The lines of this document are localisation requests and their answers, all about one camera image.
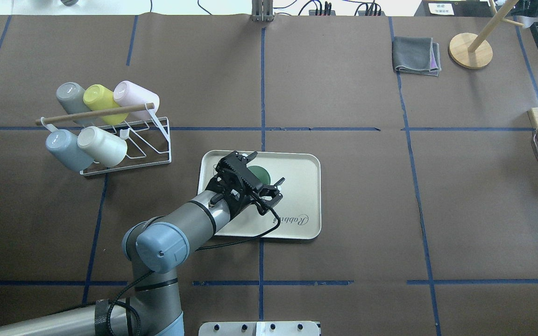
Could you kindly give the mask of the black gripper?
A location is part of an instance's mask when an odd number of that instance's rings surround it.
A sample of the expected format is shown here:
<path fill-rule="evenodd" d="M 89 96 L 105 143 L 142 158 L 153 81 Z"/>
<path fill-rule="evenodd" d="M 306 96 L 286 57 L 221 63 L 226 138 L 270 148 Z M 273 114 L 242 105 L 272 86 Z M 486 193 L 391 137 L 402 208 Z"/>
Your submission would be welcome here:
<path fill-rule="evenodd" d="M 247 166 L 257 154 L 252 152 L 243 155 L 232 151 L 224 156 L 216 164 L 216 174 L 205 188 L 222 196 L 228 206 L 231 220 L 254 202 L 254 194 L 260 194 L 262 181 Z"/>

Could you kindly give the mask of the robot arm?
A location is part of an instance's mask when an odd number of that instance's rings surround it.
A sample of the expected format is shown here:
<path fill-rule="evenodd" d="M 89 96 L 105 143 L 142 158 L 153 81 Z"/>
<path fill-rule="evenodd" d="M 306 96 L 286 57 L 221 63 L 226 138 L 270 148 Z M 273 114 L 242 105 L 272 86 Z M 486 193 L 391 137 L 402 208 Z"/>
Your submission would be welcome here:
<path fill-rule="evenodd" d="M 183 336 L 177 266 L 207 250 L 207 241 L 248 206 L 265 215 L 282 199 L 284 178 L 269 185 L 260 168 L 248 167 L 256 156 L 229 153 L 204 191 L 126 232 L 122 247 L 134 281 L 115 298 L 0 327 L 0 336 Z"/>

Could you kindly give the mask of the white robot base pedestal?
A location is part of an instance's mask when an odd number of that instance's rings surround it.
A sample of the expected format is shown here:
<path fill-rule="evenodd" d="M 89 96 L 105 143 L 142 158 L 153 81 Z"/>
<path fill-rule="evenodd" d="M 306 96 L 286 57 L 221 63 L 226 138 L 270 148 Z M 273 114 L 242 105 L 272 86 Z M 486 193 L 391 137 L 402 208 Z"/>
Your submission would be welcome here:
<path fill-rule="evenodd" d="M 236 321 L 205 322 L 199 336 L 320 336 L 322 328 L 314 321 Z"/>

